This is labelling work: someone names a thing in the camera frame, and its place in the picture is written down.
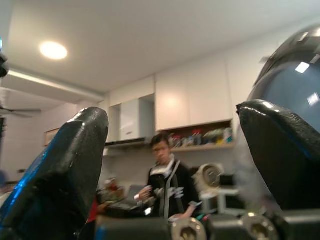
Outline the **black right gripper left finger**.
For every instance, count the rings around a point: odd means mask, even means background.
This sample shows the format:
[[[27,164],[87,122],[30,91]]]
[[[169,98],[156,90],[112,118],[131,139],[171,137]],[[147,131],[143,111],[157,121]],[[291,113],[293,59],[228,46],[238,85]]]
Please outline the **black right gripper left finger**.
[[[108,136],[105,110],[68,120],[0,208],[3,240],[76,240],[96,197]]]

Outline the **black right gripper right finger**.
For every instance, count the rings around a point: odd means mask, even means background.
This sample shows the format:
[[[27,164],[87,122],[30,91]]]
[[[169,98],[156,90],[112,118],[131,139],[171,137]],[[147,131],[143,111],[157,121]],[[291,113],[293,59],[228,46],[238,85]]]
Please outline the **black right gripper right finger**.
[[[237,105],[255,167],[282,210],[320,207],[320,134],[296,113],[265,100]]]

